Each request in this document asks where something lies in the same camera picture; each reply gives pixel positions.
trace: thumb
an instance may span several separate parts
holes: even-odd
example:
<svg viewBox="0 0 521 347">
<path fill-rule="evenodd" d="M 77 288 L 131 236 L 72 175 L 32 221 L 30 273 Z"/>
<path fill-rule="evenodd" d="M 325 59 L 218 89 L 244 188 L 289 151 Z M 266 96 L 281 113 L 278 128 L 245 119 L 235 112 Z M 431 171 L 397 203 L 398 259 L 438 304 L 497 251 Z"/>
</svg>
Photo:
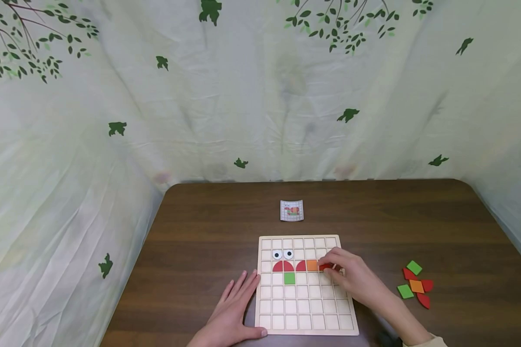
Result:
<svg viewBox="0 0 521 347">
<path fill-rule="evenodd" d="M 336 271 L 334 269 L 330 269 L 329 267 L 327 267 L 326 269 L 324 269 L 324 273 L 327 274 L 327 276 L 329 276 L 331 279 L 333 279 L 334 282 L 336 282 L 341 287 L 344 286 L 344 284 L 345 284 L 345 277 L 342 276 L 342 274 L 339 273 L 338 271 Z"/>
<path fill-rule="evenodd" d="M 256 340 L 262 339 L 268 335 L 268 331 L 260 326 L 256 328 L 250 328 L 249 326 L 244 326 L 243 331 L 241 333 L 241 337 L 243 340 Z"/>
</svg>

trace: left hand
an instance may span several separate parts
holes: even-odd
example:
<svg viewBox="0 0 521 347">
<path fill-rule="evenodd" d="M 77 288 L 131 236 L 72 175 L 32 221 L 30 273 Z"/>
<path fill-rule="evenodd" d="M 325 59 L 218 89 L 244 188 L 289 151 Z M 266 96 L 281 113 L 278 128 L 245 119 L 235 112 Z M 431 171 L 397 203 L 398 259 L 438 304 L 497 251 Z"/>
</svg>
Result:
<svg viewBox="0 0 521 347">
<path fill-rule="evenodd" d="M 261 281 L 256 270 L 247 280 L 246 277 L 247 271 L 243 271 L 235 284 L 233 280 L 230 281 L 205 327 L 195 334 L 187 347 L 228 347 L 243 340 L 261 339 L 268 335 L 264 328 L 243 325 L 247 303 Z"/>
</svg>

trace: fabric backdrop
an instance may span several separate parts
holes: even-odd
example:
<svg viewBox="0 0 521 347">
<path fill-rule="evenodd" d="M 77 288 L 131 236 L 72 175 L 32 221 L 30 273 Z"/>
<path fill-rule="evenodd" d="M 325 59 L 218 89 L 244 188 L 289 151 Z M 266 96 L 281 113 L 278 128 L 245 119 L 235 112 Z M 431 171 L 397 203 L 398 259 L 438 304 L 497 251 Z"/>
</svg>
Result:
<svg viewBox="0 0 521 347">
<path fill-rule="evenodd" d="M 97 346 L 173 184 L 369 178 L 521 251 L 521 0 L 0 0 L 0 347 Z"/>
</svg>

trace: orange square tile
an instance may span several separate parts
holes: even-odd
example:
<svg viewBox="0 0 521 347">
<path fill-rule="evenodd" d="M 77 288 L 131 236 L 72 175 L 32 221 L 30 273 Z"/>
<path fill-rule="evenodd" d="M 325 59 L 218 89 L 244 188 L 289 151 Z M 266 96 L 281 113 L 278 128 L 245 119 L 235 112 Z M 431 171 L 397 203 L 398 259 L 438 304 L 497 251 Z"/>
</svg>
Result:
<svg viewBox="0 0 521 347">
<path fill-rule="evenodd" d="M 409 285 L 411 286 L 411 291 L 414 293 L 424 294 L 425 290 L 423 289 L 423 283 L 421 281 L 409 280 Z"/>
<path fill-rule="evenodd" d="M 316 266 L 316 260 L 307 260 L 307 271 L 318 271 L 318 266 Z"/>
</svg>

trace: finger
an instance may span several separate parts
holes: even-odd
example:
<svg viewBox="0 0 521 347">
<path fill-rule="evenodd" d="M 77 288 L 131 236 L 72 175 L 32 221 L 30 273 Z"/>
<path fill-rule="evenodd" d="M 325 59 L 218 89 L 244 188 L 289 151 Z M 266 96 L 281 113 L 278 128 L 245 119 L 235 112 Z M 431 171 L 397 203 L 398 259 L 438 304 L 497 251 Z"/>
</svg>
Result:
<svg viewBox="0 0 521 347">
<path fill-rule="evenodd" d="M 245 290 L 243 291 L 243 294 L 241 295 L 241 298 L 240 298 L 240 300 L 242 300 L 242 304 L 244 306 L 243 310 L 245 310 L 247 303 L 249 302 L 249 300 L 251 299 L 251 296 L 253 296 L 253 293 L 255 292 L 255 290 L 257 289 L 257 286 L 261 282 L 260 275 L 257 275 L 254 277 L 251 276 L 251 278 L 252 278 L 251 283 L 249 284 L 249 286 L 245 287 Z"/>
<path fill-rule="evenodd" d="M 345 256 L 345 257 L 354 255 L 353 253 L 349 253 L 348 251 L 346 251 L 345 249 L 342 249 L 340 247 L 334 247 L 334 248 L 330 249 L 329 253 L 334 253 L 337 255 Z"/>
<path fill-rule="evenodd" d="M 336 270 L 333 270 L 333 269 L 330 269 L 330 268 L 327 268 L 327 269 L 324 269 L 324 273 L 330 277 L 331 279 L 334 280 L 334 282 L 336 282 L 338 285 L 340 285 L 341 287 L 343 287 L 343 285 L 345 284 L 345 277 L 342 276 L 341 273 L 339 273 L 338 271 Z"/>
<path fill-rule="evenodd" d="M 327 253 L 327 255 L 323 256 L 318 260 L 318 265 L 324 265 L 324 264 L 338 264 L 341 267 L 345 267 L 347 264 L 347 258 L 341 255 L 337 255 L 335 253 Z"/>
<path fill-rule="evenodd" d="M 268 335 L 268 331 L 265 328 L 257 326 L 256 328 L 250 328 L 249 326 L 243 326 L 240 336 L 243 340 L 256 340 L 262 339 Z"/>
<path fill-rule="evenodd" d="M 237 296 L 242 296 L 243 293 L 245 293 L 247 288 L 249 288 L 249 286 L 251 285 L 251 282 L 253 282 L 255 280 L 255 277 L 257 277 L 257 270 L 256 269 L 253 270 L 253 272 L 251 273 L 251 275 L 249 276 L 247 281 L 245 281 L 245 283 L 243 283 L 243 285 L 241 286 L 241 290 L 239 290 L 239 293 L 238 293 Z"/>
<path fill-rule="evenodd" d="M 243 284 L 243 281 L 245 281 L 245 277 L 247 277 L 247 271 L 243 270 L 243 272 L 241 273 L 241 276 L 239 276 L 239 278 L 235 282 L 235 285 L 233 286 L 232 291 L 229 292 L 228 299 L 232 299 L 239 292 L 239 289 L 241 289 L 241 285 Z"/>
<path fill-rule="evenodd" d="M 228 283 L 228 285 L 226 286 L 226 288 L 224 289 L 224 292 L 220 296 L 220 300 L 218 301 L 218 304 L 216 305 L 216 307 L 218 307 L 220 304 L 223 304 L 225 302 L 225 300 L 228 299 L 229 292 L 231 291 L 232 288 L 233 288 L 233 280 L 231 280 Z"/>
</svg>

